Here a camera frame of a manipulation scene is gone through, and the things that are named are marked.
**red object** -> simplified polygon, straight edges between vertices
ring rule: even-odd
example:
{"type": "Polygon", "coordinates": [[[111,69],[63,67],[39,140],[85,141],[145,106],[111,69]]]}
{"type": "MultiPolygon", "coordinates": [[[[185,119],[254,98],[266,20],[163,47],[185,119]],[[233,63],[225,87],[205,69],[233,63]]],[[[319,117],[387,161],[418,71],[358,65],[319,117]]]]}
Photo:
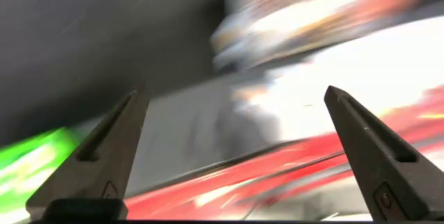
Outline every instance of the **red object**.
{"type": "MultiPolygon", "coordinates": [[[[396,109],[389,115],[382,117],[382,120],[404,139],[414,144],[444,134],[444,117],[430,118],[431,115],[437,116],[439,114],[444,114],[444,87],[428,91],[424,99],[417,105],[396,109]]],[[[428,152],[443,148],[444,142],[440,141],[422,146],[419,150],[428,152]]],[[[129,208],[128,219],[205,220],[241,216],[252,207],[253,202],[248,200],[249,198],[313,173],[346,164],[347,157],[340,155],[260,182],[239,187],[233,185],[313,162],[340,151],[342,151],[342,146],[336,133],[312,137],[238,165],[129,198],[126,200],[129,208]],[[202,200],[199,200],[199,197],[202,198],[204,193],[217,189],[226,189],[226,191],[219,193],[217,197],[208,196],[205,203],[200,202],[202,200]]],[[[352,176],[352,171],[332,175],[266,199],[261,204],[270,204],[273,201],[350,176],[352,176]]]]}

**blurred background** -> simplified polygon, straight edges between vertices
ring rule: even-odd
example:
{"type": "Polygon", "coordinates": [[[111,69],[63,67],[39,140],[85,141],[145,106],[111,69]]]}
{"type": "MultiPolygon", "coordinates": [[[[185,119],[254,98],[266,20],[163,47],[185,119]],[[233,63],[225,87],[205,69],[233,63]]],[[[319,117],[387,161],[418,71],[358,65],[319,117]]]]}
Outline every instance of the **blurred background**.
{"type": "Polygon", "coordinates": [[[328,85],[440,164],[443,13],[444,0],[0,0],[0,220],[26,221],[26,199],[141,83],[130,218],[368,219],[346,159],[251,180],[341,151],[328,85]],[[299,191],[227,208],[287,183],[299,191]],[[147,203],[160,189],[161,211],[147,203]]]}

